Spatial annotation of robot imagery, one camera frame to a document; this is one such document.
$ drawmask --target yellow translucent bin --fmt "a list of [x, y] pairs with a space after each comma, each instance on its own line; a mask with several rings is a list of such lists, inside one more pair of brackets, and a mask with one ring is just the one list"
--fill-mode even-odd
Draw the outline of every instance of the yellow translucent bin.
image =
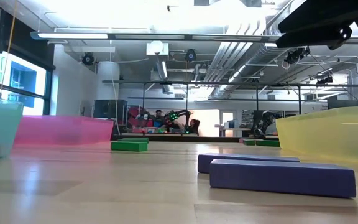
[[278, 119], [277, 131], [283, 150], [358, 163], [358, 107]]

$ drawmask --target pink translucent bin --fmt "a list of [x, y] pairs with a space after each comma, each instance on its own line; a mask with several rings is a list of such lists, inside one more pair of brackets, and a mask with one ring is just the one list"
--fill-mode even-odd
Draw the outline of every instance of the pink translucent bin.
[[113, 121], [82, 116], [23, 116], [14, 144], [82, 145], [110, 141]]

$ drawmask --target window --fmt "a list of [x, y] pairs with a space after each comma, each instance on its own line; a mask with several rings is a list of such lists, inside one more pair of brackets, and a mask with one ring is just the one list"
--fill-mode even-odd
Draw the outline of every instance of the window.
[[0, 84], [29, 91], [38, 95], [45, 94], [47, 71], [13, 54], [0, 54]]
[[1, 99], [23, 103], [23, 115], [43, 115], [44, 99], [26, 96], [3, 89]]
[[23, 115], [48, 114], [50, 73], [13, 54], [0, 54], [0, 97], [23, 103]]

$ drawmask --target metal frame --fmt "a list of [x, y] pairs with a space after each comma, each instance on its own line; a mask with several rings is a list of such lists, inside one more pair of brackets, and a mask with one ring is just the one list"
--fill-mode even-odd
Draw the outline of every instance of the metal frame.
[[45, 81], [45, 95], [38, 95], [36, 93], [32, 93], [30, 91], [26, 91], [26, 90], [21, 90], [18, 88], [14, 88], [11, 86], [6, 86], [3, 85], [3, 89], [13, 92], [13, 93], [18, 93], [24, 96], [31, 96], [34, 98], [41, 98], [44, 100], [44, 110], [43, 110], [43, 115], [49, 115], [49, 111], [50, 111], [50, 97], [51, 97], [51, 90], [52, 90], [52, 72], [50, 70], [47, 70], [47, 74], [46, 74], [46, 81]]
[[[103, 80], [102, 83], [112, 83], [111, 80]], [[304, 83], [233, 83], [233, 82], [184, 82], [184, 81], [146, 81], [146, 82], [138, 82], [138, 81], [127, 81], [127, 80], [116, 80], [114, 83], [135, 83], [135, 84], [143, 84], [143, 97], [130, 97], [131, 99], [142, 99], [142, 107], [145, 108], [145, 100], [184, 100], [184, 98], [153, 98], [153, 97], [145, 97], [146, 93], [146, 85], [147, 84], [161, 84], [161, 85], [172, 85], [172, 84], [182, 84], [186, 85], [186, 110], [188, 109], [188, 87], [189, 85], [208, 85], [208, 86], [219, 86], [219, 85], [240, 85], [240, 86], [255, 86], [256, 99], [228, 99], [228, 98], [215, 98], [210, 99], [208, 101], [256, 101], [256, 109], [259, 110], [259, 102], [263, 101], [283, 101], [283, 102], [299, 102], [299, 114], [302, 114], [302, 102], [316, 102], [316, 100], [302, 100], [301, 99], [301, 88], [304, 86], [312, 86], [312, 87], [358, 87], [358, 84], [350, 84], [350, 85], [317, 85], [317, 84], [304, 84]], [[262, 100], [259, 99], [259, 86], [271, 86], [271, 87], [288, 87], [295, 86], [298, 87], [298, 99], [297, 100]]]

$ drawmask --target green foam block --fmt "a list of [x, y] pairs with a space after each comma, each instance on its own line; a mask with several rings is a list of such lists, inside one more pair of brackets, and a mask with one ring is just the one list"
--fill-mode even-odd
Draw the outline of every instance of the green foam block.
[[111, 143], [111, 150], [143, 152], [143, 151], [147, 151], [147, 142], [116, 141]]
[[269, 141], [269, 140], [256, 141], [256, 145], [257, 146], [280, 147], [280, 141]]
[[255, 145], [255, 140], [244, 140], [242, 143], [245, 144], [246, 146], [254, 146]]
[[122, 138], [118, 139], [118, 141], [126, 141], [126, 142], [147, 142], [149, 143], [148, 138]]

